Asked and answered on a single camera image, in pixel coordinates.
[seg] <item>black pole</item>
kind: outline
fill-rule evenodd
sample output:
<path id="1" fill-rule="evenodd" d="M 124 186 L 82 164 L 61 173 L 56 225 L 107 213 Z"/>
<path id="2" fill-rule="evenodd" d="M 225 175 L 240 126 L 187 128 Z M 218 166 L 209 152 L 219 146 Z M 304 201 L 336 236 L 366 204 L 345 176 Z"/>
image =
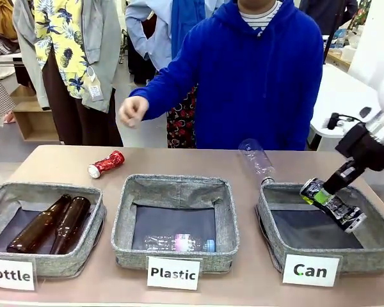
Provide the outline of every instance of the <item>black pole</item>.
<path id="1" fill-rule="evenodd" d="M 337 24 L 339 24 L 340 19 L 342 18 L 345 9 L 346 9 L 346 0 L 340 0 L 339 1 L 339 7 L 337 8 L 337 13 L 334 16 L 334 22 L 333 22 L 332 30 L 330 31 L 330 35 L 328 36 L 328 39 L 326 42 L 326 49 L 324 50 L 324 62 L 326 62 L 328 49 L 330 49 L 330 46 L 332 44 L 334 32 L 337 30 Z"/>

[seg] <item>blue bottle cap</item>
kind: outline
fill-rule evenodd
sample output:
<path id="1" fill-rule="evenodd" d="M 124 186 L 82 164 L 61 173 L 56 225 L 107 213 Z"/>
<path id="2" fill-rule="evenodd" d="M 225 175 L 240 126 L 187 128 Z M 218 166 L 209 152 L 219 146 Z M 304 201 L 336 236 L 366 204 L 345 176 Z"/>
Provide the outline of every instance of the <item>blue bottle cap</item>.
<path id="1" fill-rule="evenodd" d="M 206 245 L 207 245 L 207 251 L 208 252 L 210 252 L 210 253 L 215 252 L 215 241 L 207 240 Z"/>

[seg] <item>can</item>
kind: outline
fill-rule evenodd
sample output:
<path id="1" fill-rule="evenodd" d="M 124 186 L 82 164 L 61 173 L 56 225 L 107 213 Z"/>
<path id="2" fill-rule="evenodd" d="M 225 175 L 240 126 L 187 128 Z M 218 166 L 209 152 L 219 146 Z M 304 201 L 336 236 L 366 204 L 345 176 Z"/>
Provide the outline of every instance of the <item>can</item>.
<path id="1" fill-rule="evenodd" d="M 88 173 L 92 178 L 99 178 L 101 173 L 113 169 L 125 161 L 124 155 L 114 150 L 108 157 L 88 166 Z"/>
<path id="2" fill-rule="evenodd" d="M 323 189 L 324 182 L 312 178 L 300 189 L 301 197 L 331 217 L 346 233 L 351 233 L 361 225 L 367 216 L 356 206 L 346 205 L 337 195 Z"/>

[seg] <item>yellow floral shirt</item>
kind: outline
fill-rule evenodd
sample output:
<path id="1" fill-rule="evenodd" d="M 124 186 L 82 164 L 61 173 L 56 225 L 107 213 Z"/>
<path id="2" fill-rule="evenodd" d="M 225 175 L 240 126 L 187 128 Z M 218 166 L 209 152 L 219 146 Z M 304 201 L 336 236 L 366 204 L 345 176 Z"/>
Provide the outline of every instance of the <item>yellow floral shirt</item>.
<path id="1" fill-rule="evenodd" d="M 51 47 L 61 78 L 71 97 L 83 97 L 88 61 L 80 30 L 81 0 L 35 0 L 35 43 L 37 60 L 43 69 Z"/>

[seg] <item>white label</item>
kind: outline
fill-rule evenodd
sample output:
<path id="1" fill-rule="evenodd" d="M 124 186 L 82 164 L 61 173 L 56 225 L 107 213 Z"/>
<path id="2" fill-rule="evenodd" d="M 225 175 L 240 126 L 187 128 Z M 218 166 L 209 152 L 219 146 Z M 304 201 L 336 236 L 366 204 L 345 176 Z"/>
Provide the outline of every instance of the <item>white label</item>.
<path id="1" fill-rule="evenodd" d="M 149 257 L 148 281 L 150 287 L 196 290 L 199 261 Z"/>
<path id="2" fill-rule="evenodd" d="M 97 85 L 90 86 L 90 94 L 92 98 L 101 95 L 99 87 Z"/>
<path id="3" fill-rule="evenodd" d="M 34 291 L 33 264 L 0 259 L 0 288 Z"/>
<path id="4" fill-rule="evenodd" d="M 339 260 L 338 258 L 287 255 L 283 282 L 332 287 Z"/>

